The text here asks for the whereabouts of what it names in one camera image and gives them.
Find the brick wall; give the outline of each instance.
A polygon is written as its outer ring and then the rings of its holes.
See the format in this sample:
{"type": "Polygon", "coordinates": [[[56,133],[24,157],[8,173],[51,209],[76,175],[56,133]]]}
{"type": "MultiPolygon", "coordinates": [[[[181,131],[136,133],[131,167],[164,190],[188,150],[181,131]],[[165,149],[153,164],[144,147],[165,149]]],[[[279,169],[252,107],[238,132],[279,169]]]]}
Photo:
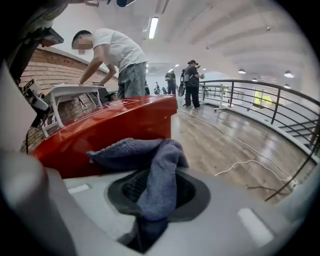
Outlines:
{"type": "MultiPolygon", "coordinates": [[[[46,94],[55,84],[78,84],[78,79],[84,72],[86,64],[71,59],[69,57],[62,56],[53,52],[36,49],[32,55],[32,58],[25,68],[22,76],[20,87],[27,84],[32,79],[36,79],[40,89],[46,94]]],[[[98,70],[92,77],[88,79],[84,84],[91,84],[92,82],[100,82],[106,73],[98,70]]],[[[118,89],[118,80],[112,78],[105,85],[107,90],[116,91],[118,89]]],[[[95,103],[97,99],[93,94],[90,94],[95,103]]],[[[84,113],[92,111],[94,106],[89,98],[82,95],[81,100],[88,107],[84,110],[84,113]]],[[[65,124],[73,120],[78,115],[82,115],[81,105],[78,99],[62,102],[58,106],[58,111],[62,122],[65,124]]],[[[56,128],[52,128],[49,132],[54,132],[56,128]]],[[[32,152],[44,139],[45,135],[41,129],[31,128],[28,132],[28,149],[32,152]]],[[[21,150],[26,151],[25,141],[22,144],[21,150]]]]}

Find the white cable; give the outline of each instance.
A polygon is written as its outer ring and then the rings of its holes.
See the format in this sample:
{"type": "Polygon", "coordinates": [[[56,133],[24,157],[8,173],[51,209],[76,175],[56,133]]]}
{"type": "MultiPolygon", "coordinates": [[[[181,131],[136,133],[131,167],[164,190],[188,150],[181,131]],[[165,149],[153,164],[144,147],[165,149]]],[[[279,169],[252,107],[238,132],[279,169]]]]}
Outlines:
{"type": "Polygon", "coordinates": [[[258,161],[255,161],[255,160],[249,160],[249,161],[247,161],[247,162],[236,162],[234,165],[232,165],[232,167],[231,167],[230,169],[221,171],[221,172],[219,172],[218,174],[216,174],[216,175],[214,175],[214,176],[217,176],[217,175],[222,174],[222,173],[227,173],[227,172],[230,171],[236,164],[246,164],[246,163],[248,163],[248,162],[255,162],[255,163],[258,163],[258,164],[260,164],[261,166],[263,166],[265,169],[267,169],[267,170],[269,170],[269,171],[272,171],[281,181],[288,181],[288,180],[290,180],[290,179],[292,178],[292,176],[291,176],[289,173],[287,173],[284,169],[282,169],[275,161],[273,161],[273,160],[270,159],[270,158],[265,157],[264,155],[262,155],[261,153],[259,153],[257,150],[255,150],[253,147],[251,147],[251,146],[249,146],[248,144],[244,143],[242,140],[240,140],[240,139],[238,139],[238,138],[236,138],[236,137],[234,137],[234,136],[232,136],[232,135],[227,134],[226,132],[224,132],[223,130],[221,130],[218,126],[216,126],[216,125],[214,125],[214,124],[212,124],[212,123],[210,123],[210,122],[208,122],[208,121],[206,121],[206,120],[203,120],[203,119],[197,117],[196,115],[189,114],[189,113],[187,113],[187,112],[185,112],[185,111],[181,111],[181,110],[177,110],[177,111],[182,112],[182,113],[185,113],[185,114],[187,114],[187,115],[189,115],[189,116],[192,116],[192,117],[194,117],[194,118],[196,118],[196,119],[199,119],[199,120],[207,123],[208,125],[211,125],[211,126],[215,127],[216,129],[218,129],[218,130],[219,130],[220,132],[222,132],[223,134],[225,134],[225,135],[227,135],[227,136],[229,136],[229,137],[231,137],[231,138],[233,138],[233,139],[241,142],[242,144],[246,145],[248,148],[250,148],[251,150],[253,150],[254,152],[256,152],[258,155],[260,155],[260,156],[262,156],[263,158],[265,158],[265,159],[271,161],[272,163],[274,163],[275,166],[277,166],[282,172],[284,172],[285,174],[288,175],[288,178],[287,178],[287,179],[282,179],[282,178],[280,178],[273,170],[265,167],[262,163],[260,163],[260,162],[258,162],[258,161]]]}

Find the black cap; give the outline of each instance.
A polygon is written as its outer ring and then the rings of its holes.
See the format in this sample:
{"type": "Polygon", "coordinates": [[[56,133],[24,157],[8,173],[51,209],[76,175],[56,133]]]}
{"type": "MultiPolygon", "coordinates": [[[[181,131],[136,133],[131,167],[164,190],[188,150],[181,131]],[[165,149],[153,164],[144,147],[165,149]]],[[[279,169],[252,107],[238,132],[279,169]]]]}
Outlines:
{"type": "Polygon", "coordinates": [[[195,63],[196,65],[199,65],[194,59],[192,59],[192,60],[190,60],[190,61],[188,62],[188,64],[190,64],[190,65],[191,65],[191,64],[194,64],[194,63],[195,63]]]}

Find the person in black clothing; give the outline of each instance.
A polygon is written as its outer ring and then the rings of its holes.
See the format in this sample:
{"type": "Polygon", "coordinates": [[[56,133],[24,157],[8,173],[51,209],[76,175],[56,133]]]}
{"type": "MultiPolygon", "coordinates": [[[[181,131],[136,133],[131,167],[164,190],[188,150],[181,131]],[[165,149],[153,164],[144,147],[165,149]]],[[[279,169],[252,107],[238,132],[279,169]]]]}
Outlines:
{"type": "Polygon", "coordinates": [[[203,79],[204,75],[199,74],[196,66],[198,63],[195,60],[188,62],[189,66],[187,72],[189,74],[189,81],[185,83],[185,106],[191,106],[191,96],[194,108],[199,108],[199,79],[203,79]]]}
{"type": "Polygon", "coordinates": [[[168,82],[168,94],[176,95],[176,74],[172,70],[166,73],[165,80],[168,82]]]}

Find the wooden floor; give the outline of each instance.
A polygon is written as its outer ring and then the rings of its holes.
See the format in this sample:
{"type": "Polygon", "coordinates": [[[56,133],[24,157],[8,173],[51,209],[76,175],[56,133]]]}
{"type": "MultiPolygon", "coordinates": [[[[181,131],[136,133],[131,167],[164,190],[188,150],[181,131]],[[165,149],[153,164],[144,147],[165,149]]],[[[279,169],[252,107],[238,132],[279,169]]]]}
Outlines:
{"type": "MultiPolygon", "coordinates": [[[[272,159],[290,175],[297,171],[307,157],[288,140],[249,118],[227,110],[214,112],[213,107],[209,105],[204,105],[201,109],[179,107],[178,113],[171,119],[171,138],[181,143],[190,168],[196,171],[214,175],[228,170],[236,162],[252,159],[276,172],[280,178],[288,178],[270,160],[258,155],[248,146],[223,134],[210,124],[186,113],[197,116],[219,127],[228,135],[240,139],[263,156],[272,159]]],[[[314,167],[314,163],[309,161],[297,180],[303,182],[314,167]]],[[[231,184],[247,188],[250,194],[261,200],[274,191],[250,187],[264,186],[278,189],[285,183],[255,162],[238,164],[220,176],[231,184]]],[[[286,188],[282,191],[283,195],[277,195],[269,202],[275,204],[291,191],[290,188],[286,188]]]]}

